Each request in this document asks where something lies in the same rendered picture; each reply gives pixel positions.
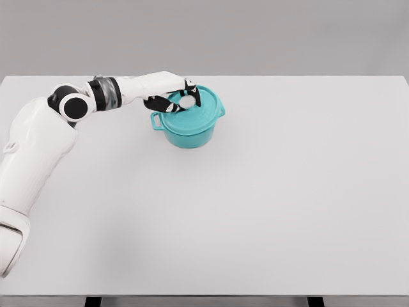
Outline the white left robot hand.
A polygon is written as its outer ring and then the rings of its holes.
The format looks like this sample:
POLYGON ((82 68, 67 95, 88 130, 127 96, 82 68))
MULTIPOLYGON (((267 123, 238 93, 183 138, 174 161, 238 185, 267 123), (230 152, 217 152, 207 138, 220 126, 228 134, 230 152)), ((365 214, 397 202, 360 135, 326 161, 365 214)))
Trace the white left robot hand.
POLYGON ((201 96, 196 84, 192 81, 178 76, 176 74, 162 71, 146 75, 147 85, 145 93, 147 98, 143 100, 144 106, 147 109, 160 113, 179 113, 187 110, 187 106, 201 107, 201 96), (182 105, 170 101, 161 94, 170 94, 178 92, 185 99, 182 105))

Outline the teal pot lid white knob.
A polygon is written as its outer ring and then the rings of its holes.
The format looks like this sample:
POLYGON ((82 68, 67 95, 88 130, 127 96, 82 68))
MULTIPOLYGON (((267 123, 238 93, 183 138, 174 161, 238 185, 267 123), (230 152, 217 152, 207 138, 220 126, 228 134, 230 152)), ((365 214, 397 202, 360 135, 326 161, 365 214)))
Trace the teal pot lid white knob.
POLYGON ((195 104, 184 112, 159 113, 160 125, 175 134, 188 136, 198 134, 213 127, 225 115, 220 98, 211 89, 198 86, 201 107, 195 104))

